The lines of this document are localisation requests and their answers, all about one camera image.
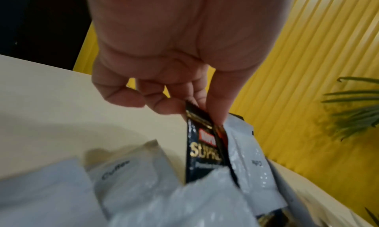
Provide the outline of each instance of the white surface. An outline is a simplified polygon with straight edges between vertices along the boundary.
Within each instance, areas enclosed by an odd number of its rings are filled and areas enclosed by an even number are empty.
[[[0,55],[0,178],[72,156],[84,159],[94,149],[117,150],[152,139],[158,140],[183,180],[186,124],[180,116],[111,105],[102,100],[89,75]],[[306,190],[357,226],[344,205],[276,166],[295,190]]]

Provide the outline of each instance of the yellow wall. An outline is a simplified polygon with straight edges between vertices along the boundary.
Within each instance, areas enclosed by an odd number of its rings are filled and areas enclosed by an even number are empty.
[[[378,10],[379,0],[295,0],[274,49],[231,109],[254,125],[268,158],[367,220],[364,207],[379,214],[379,133],[331,138],[320,100],[363,87],[338,84],[339,76],[379,78]],[[74,70],[91,73],[97,51],[91,27]]]

